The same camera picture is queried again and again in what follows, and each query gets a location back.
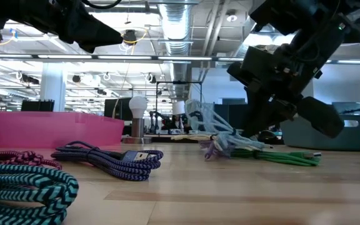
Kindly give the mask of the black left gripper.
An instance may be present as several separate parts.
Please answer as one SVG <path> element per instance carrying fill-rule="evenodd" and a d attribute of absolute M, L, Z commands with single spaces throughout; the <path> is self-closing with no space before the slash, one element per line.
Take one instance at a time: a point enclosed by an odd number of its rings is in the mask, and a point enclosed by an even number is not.
<path fill-rule="evenodd" d="M 8 20 L 52 33 L 93 53 L 97 47 L 121 44 L 121 33 L 85 11 L 80 1 L 0 0 L 0 29 Z"/>

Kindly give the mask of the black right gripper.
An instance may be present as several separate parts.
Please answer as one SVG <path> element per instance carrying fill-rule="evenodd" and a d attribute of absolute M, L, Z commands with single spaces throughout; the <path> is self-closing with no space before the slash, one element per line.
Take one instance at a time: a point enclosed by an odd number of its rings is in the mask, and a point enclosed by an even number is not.
<path fill-rule="evenodd" d="M 273 52 L 251 46 L 243 60 L 232 63 L 227 73 L 244 85 L 247 94 L 242 120 L 242 136 L 246 138 L 293 120 L 296 108 L 299 116 L 329 138 L 336 138 L 344 128 L 332 105 L 303 94 L 311 80 L 321 74 L 319 46 L 276 46 Z M 286 101 L 299 102 L 295 106 Z"/>

